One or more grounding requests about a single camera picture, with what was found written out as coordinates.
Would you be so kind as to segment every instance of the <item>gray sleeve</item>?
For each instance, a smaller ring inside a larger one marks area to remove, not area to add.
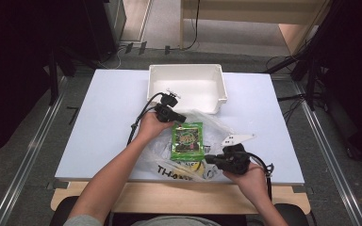
[[[66,223],[64,223],[64,226],[75,226],[75,225],[102,226],[101,222],[99,222],[98,219],[93,218],[89,215],[78,215],[73,218],[69,218],[66,221]]]

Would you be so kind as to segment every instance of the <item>person's left arm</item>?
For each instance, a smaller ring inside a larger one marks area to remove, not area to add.
[[[146,113],[135,139],[93,176],[78,198],[69,218],[89,215],[103,224],[145,146],[172,125],[173,122],[158,121],[156,113]]]

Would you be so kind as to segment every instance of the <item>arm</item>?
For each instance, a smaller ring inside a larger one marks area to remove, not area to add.
[[[78,198],[69,218],[90,215],[103,224],[111,207],[122,193],[140,153],[161,131],[171,126],[173,122],[158,121],[156,113],[146,113],[135,139],[93,176]]]
[[[261,167],[255,163],[250,163],[248,171],[243,175],[236,175],[227,171],[223,174],[239,186],[242,194],[252,202],[266,225],[287,225],[269,198],[264,171]]]

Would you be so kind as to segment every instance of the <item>white tabletop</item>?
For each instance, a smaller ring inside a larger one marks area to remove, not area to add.
[[[56,178],[88,181],[124,149],[131,124],[146,105],[148,79],[148,71],[96,70]],[[215,116],[238,134],[256,135],[242,144],[247,152],[258,155],[266,164],[274,164],[273,184],[302,185],[302,171],[270,76],[224,73],[223,79],[228,101]],[[166,179],[137,164],[130,180]],[[228,179],[221,176],[217,181]]]

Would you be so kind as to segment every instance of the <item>hand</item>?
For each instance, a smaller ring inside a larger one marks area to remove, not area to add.
[[[173,121],[160,122],[156,117],[156,112],[147,112],[140,121],[140,129],[136,138],[151,141],[160,133],[174,125]]]
[[[264,170],[255,163],[250,163],[248,171],[243,175],[224,171],[222,174],[239,186],[242,194],[254,205],[263,199],[268,199]]]

